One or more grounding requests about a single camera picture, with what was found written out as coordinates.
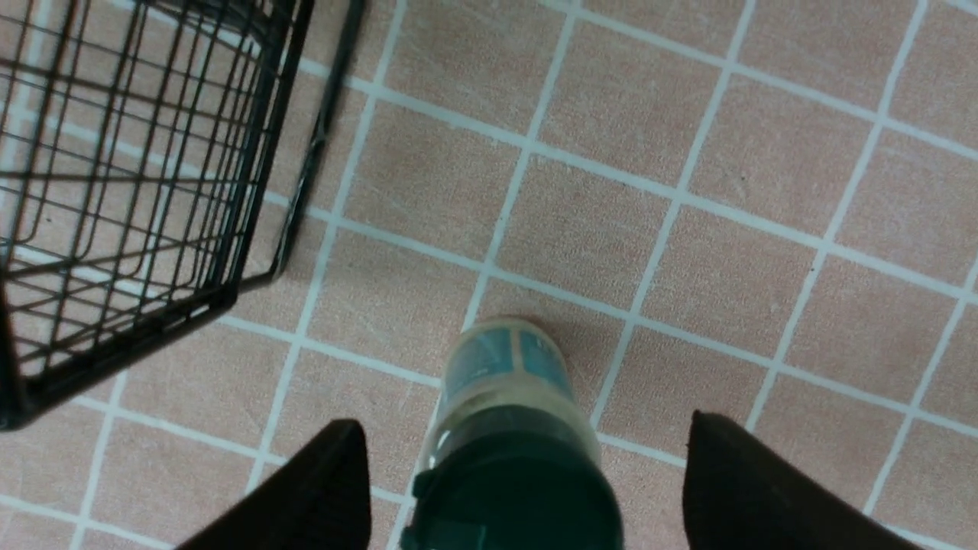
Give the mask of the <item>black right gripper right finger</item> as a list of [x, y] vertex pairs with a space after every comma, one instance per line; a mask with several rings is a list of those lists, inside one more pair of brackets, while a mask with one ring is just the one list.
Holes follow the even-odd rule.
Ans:
[[737, 422], [692, 414], [682, 519], [691, 549], [912, 549]]

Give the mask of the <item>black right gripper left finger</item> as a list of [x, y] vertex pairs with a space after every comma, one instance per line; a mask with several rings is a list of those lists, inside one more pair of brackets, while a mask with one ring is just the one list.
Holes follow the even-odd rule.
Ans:
[[371, 484], [360, 422], [329, 422], [182, 549], [367, 549]]

